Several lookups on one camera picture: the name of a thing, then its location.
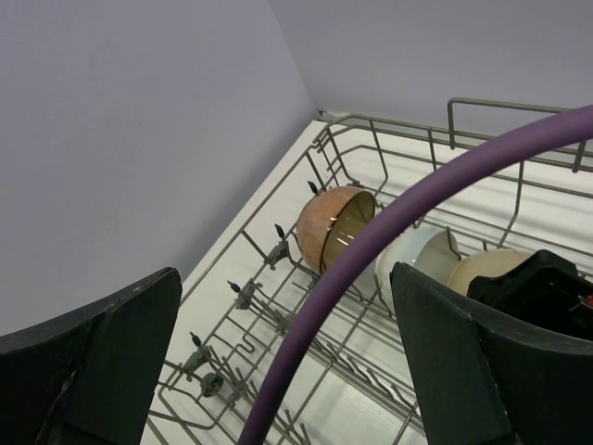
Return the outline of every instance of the wire basket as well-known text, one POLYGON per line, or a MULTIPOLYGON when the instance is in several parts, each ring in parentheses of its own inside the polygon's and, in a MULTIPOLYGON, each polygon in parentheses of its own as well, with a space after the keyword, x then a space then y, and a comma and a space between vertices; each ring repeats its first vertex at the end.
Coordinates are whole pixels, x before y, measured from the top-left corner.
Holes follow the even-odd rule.
MULTIPOLYGON (((322 115, 332 121, 319 124, 319 134, 186 289, 146 423, 157 440, 151 443, 237 442, 271 359, 318 279, 297 248, 300 210, 312 193, 351 184, 373 193, 380 211, 488 140, 458 130, 460 105, 563 111, 453 99, 448 128, 322 115)), ((485 178, 414 228, 446 229, 464 257, 490 248, 546 248, 590 277, 591 172, 593 153, 585 143, 564 147, 485 178)), ((381 295, 372 271, 357 279, 309 348, 266 443, 426 443, 396 319, 385 302, 390 298, 381 295)))

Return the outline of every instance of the copper-colored bowl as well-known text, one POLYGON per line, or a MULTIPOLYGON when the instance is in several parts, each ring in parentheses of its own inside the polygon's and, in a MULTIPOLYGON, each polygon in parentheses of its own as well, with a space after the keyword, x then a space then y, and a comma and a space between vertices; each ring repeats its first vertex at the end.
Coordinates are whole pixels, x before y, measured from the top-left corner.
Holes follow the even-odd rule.
POLYGON ((296 222, 303 259, 324 273, 374 216, 374 197, 352 186, 337 187, 309 201, 296 222))

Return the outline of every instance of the beige bowl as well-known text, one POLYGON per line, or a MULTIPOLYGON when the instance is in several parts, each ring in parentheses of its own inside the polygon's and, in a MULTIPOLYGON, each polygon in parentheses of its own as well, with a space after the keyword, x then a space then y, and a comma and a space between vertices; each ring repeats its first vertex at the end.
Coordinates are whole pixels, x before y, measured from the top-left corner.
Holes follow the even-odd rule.
POLYGON ((447 281, 447 287, 467 295, 470 283, 476 276, 496 278, 513 270, 530 256, 531 253, 509 248, 476 253, 459 262, 447 281))
POLYGON ((337 187, 309 201, 296 222, 303 259, 324 273, 374 216, 374 197, 357 187, 337 187))

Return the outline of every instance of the white wall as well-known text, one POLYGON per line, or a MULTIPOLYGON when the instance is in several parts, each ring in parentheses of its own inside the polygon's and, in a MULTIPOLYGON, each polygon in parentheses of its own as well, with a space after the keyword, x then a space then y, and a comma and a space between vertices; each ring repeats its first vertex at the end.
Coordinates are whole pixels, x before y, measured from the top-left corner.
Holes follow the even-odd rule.
POLYGON ((0 2, 0 335, 188 273, 313 111, 265 0, 0 2))
POLYGON ((270 3, 321 109, 444 125, 456 95, 593 102, 589 0, 270 3))

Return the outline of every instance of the bowl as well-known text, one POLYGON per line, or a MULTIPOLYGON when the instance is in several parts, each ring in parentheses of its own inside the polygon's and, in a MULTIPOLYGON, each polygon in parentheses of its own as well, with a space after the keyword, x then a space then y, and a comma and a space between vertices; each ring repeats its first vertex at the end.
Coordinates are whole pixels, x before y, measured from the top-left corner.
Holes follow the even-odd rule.
POLYGON ((530 256, 529 252, 511 248, 475 253, 460 261, 448 279, 447 286, 466 296, 470 283, 476 276, 496 278, 513 270, 530 256))
POLYGON ((296 221, 303 260, 324 273, 374 216, 371 193, 353 186, 332 188, 309 201, 296 221))
POLYGON ((387 306, 393 310, 390 274, 396 262, 405 262, 446 284, 460 262, 455 236, 427 223, 409 228, 377 256, 374 273, 387 306))

